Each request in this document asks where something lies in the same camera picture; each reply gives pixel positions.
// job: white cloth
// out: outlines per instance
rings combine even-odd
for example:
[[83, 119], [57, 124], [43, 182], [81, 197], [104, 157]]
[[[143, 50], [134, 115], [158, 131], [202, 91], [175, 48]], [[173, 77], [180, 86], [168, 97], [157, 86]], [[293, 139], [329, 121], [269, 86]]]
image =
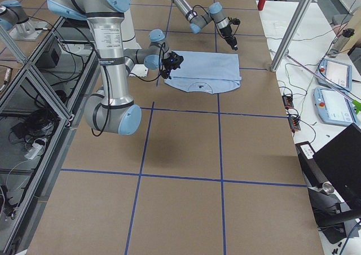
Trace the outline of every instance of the white cloth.
[[175, 51], [184, 57], [180, 69], [173, 70], [165, 83], [190, 92], [224, 93], [240, 87], [238, 55]]

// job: folded cloth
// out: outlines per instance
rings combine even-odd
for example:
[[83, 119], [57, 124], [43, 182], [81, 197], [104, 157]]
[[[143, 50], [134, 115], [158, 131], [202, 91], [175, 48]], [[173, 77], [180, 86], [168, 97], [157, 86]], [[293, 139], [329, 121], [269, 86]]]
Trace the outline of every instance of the folded cloth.
[[190, 92], [224, 93], [240, 87], [238, 55], [175, 51], [184, 57], [180, 69], [173, 70], [169, 86]]

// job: white desk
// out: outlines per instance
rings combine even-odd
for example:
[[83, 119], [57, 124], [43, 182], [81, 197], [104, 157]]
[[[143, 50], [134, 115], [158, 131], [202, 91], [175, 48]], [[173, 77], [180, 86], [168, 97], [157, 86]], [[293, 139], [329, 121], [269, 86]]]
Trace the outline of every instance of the white desk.
[[[269, 49], [271, 49], [272, 51], [276, 51], [278, 49], [279, 44], [281, 43], [281, 40], [278, 38], [282, 38], [296, 7], [296, 2], [267, 1], [263, 11], [259, 12], [262, 20], [262, 25], [265, 30], [265, 35], [266, 37], [271, 37], [267, 39], [267, 44]], [[322, 35], [330, 30], [331, 27], [328, 24], [323, 13], [321, 12], [321, 9], [316, 3], [312, 3], [293, 39], [313, 38], [315, 36]], [[334, 39], [334, 37], [334, 32], [329, 32], [326, 35], [315, 38], [313, 40], [292, 41], [289, 47], [289, 55], [297, 59], [302, 64], [317, 64], [329, 48], [329, 45]], [[351, 64], [353, 66], [353, 79], [361, 80], [360, 74], [357, 72], [356, 68], [352, 64], [352, 61], [349, 59], [347, 54], [339, 54], [336, 57], [336, 60]], [[304, 91], [289, 84], [289, 80], [285, 71], [285, 65], [287, 63], [294, 64], [294, 62], [292, 62], [291, 60], [284, 59], [276, 72], [278, 80], [285, 82], [286, 87], [289, 87], [294, 94], [304, 94]], [[315, 66], [309, 66], [309, 68], [312, 70], [316, 70]], [[296, 85], [303, 89], [306, 89], [309, 86], [312, 79], [312, 75], [310, 73], [308, 73], [301, 67], [296, 67], [292, 65], [287, 65], [287, 70], [289, 72], [290, 82], [293, 85]], [[321, 119], [317, 115], [317, 111], [314, 106], [312, 97], [313, 89], [318, 86], [319, 85], [316, 79], [313, 79], [306, 95], [301, 115], [302, 120], [308, 124], [311, 124], [316, 131], [316, 139], [312, 144], [315, 151], [318, 151], [320, 148], [322, 148], [345, 128], [343, 126], [322, 123]], [[353, 83], [352, 93], [356, 96], [361, 97], [361, 85]], [[301, 113], [302, 110], [302, 101], [302, 96], [294, 96], [293, 103], [299, 113]], [[358, 119], [361, 120], [361, 113], [358, 115]], [[311, 128], [301, 123], [301, 131], [296, 132], [294, 136], [294, 142], [298, 143], [307, 140], [312, 141], [313, 137], [314, 133]], [[322, 233], [320, 233], [320, 237], [323, 243], [325, 254], [329, 255], [335, 248], [338, 248], [337, 244], [330, 244]], [[344, 250], [343, 255], [357, 254], [361, 254], [361, 238], [350, 239], [347, 244], [347, 248]]]

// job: blue cable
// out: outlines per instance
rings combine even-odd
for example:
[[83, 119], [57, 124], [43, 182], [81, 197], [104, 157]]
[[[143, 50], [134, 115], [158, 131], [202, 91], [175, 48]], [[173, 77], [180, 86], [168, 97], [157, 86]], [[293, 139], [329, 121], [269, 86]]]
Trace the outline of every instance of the blue cable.
[[344, 251], [344, 249], [345, 249], [345, 247], [346, 247], [346, 244], [347, 244], [347, 242], [349, 241], [352, 232], [353, 232], [353, 231], [357, 228], [357, 226], [359, 226], [360, 224], [361, 224], [361, 221], [360, 221], [359, 223], [357, 223], [357, 224], [352, 228], [352, 230], [349, 232], [349, 234], [348, 234], [348, 236], [347, 236], [347, 238], [346, 238], [346, 241], [345, 241], [345, 243], [344, 243], [344, 246], [342, 247], [342, 249], [341, 249], [341, 251], [340, 251], [340, 255], [342, 255], [342, 252]]

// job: black monitor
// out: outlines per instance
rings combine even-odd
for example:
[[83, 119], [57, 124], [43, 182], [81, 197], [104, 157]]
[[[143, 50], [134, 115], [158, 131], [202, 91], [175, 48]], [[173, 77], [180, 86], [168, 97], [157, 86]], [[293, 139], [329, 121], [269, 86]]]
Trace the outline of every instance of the black monitor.
[[349, 125], [314, 160], [351, 209], [361, 209], [361, 129]]

